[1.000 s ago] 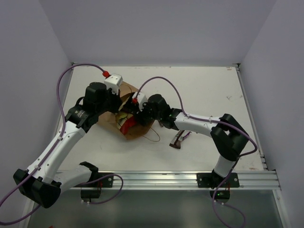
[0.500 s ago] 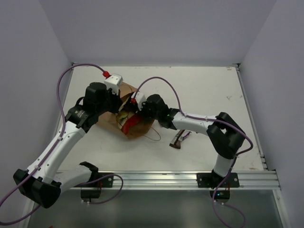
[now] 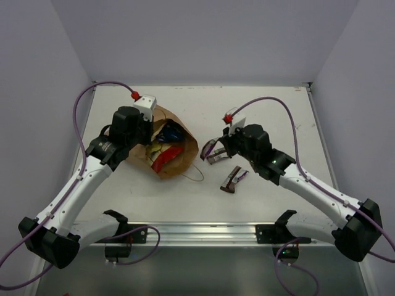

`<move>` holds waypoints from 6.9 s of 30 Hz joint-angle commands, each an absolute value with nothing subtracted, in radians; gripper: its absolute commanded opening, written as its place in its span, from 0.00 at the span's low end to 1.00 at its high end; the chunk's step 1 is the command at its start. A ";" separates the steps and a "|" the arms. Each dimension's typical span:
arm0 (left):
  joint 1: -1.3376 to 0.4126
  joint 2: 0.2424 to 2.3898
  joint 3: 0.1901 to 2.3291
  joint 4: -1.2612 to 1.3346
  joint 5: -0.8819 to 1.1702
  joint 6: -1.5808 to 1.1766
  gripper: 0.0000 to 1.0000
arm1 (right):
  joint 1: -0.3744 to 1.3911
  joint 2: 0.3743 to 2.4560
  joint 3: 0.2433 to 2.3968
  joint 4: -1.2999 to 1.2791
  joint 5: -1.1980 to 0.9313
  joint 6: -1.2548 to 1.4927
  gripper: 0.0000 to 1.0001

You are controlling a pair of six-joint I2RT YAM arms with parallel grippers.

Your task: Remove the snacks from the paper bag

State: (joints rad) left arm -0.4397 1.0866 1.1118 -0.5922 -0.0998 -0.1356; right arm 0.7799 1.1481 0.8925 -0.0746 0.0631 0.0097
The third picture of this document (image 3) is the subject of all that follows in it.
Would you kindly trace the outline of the brown chocolate bar wrapper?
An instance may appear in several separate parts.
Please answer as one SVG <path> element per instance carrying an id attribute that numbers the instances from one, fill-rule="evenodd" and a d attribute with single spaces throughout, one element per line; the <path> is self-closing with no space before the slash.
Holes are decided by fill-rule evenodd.
<path id="1" fill-rule="evenodd" d="M 209 164 L 213 165 L 215 163 L 224 161 L 226 159 L 229 159 L 229 156 L 225 150 L 225 148 L 220 148 L 212 151 L 212 154 L 210 154 L 207 157 L 207 161 Z"/>

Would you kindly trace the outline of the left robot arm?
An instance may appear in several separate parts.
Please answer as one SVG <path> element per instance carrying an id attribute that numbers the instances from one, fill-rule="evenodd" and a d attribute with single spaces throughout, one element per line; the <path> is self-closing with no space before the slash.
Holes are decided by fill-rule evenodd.
<path id="1" fill-rule="evenodd" d="M 75 220 L 95 190 L 128 158 L 138 144 L 149 144 L 153 134 L 153 109 L 120 107 L 107 134 L 93 139 L 83 161 L 56 198 L 35 218 L 18 225 L 27 249 L 56 268 L 68 266 L 78 252 L 95 242 L 127 238 L 127 217 L 106 210 L 96 220 L 79 225 Z"/>

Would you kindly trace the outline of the purple brown candy wrapper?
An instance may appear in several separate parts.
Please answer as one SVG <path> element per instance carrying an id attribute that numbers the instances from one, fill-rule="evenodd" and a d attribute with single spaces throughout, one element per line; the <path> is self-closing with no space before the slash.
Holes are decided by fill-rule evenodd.
<path id="1" fill-rule="evenodd" d="M 204 146 L 201 150 L 200 156 L 199 156 L 201 160 L 205 160 L 210 155 L 210 153 L 216 146 L 218 140 L 219 140 L 219 138 L 213 138 L 213 139 L 208 140 L 204 144 Z"/>

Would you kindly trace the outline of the brown paper bag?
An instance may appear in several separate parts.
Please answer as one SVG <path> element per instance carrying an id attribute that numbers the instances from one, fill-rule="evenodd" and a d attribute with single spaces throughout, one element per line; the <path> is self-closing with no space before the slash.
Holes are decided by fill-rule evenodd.
<path id="1" fill-rule="evenodd" d="M 156 141 L 156 135 L 159 134 L 165 125 L 176 126 L 185 138 L 183 142 L 167 144 L 169 146 L 182 146 L 184 150 L 180 155 L 166 163 L 159 173 L 156 173 L 151 168 L 152 162 L 146 157 L 146 148 L 153 142 L 158 142 Z M 194 159 L 199 152 L 197 140 L 183 122 L 174 113 L 159 105 L 154 109 L 154 134 L 151 140 L 152 142 L 147 146 L 138 144 L 132 148 L 129 152 L 127 163 L 160 179 L 170 179 L 185 174 L 190 166 L 193 165 Z"/>

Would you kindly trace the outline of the brown purple chocolate bar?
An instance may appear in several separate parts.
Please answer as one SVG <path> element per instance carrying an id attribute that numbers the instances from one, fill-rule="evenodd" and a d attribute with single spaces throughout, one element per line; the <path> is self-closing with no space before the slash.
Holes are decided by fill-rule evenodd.
<path id="1" fill-rule="evenodd" d="M 240 166 L 235 166 L 231 173 L 224 180 L 220 186 L 220 190 L 234 194 L 236 185 L 248 175 L 249 171 L 241 168 Z"/>

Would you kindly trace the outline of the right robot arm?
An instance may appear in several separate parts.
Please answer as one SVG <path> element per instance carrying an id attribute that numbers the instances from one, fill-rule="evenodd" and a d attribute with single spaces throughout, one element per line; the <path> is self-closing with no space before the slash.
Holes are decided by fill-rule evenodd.
<path id="1" fill-rule="evenodd" d="M 260 125 L 226 127 L 220 142 L 229 157 L 241 156 L 261 178 L 299 195 L 326 216 L 308 218 L 288 210 L 276 221 L 278 240 L 324 241 L 348 259 L 361 262 L 380 238 L 382 220 L 376 202 L 349 197 L 312 176 L 294 158 L 273 148 Z"/>

